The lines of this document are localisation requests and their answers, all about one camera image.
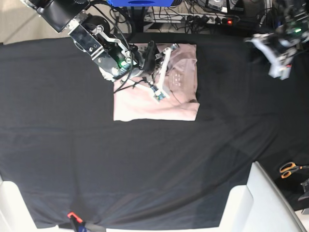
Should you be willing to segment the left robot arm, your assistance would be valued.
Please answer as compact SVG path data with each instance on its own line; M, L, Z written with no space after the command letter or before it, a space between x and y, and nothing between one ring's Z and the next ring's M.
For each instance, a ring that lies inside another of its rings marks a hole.
M297 45L309 41L309 13L304 0L285 0L283 22L272 33L257 33L247 38L253 48L270 63L268 75L280 80L290 75L293 59L300 51Z

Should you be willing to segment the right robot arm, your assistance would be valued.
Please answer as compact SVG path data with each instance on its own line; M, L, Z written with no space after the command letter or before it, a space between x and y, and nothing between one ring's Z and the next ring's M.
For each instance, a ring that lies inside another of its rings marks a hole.
M113 22L101 12L92 15L86 10L102 0L24 0L56 32L68 30L75 46L87 53L95 62L104 79L120 81L115 93L127 88L141 88L148 91L157 101L169 98L165 77L171 53L179 48L174 43L158 50L154 41L139 48L128 43L123 34L117 38L112 34Z

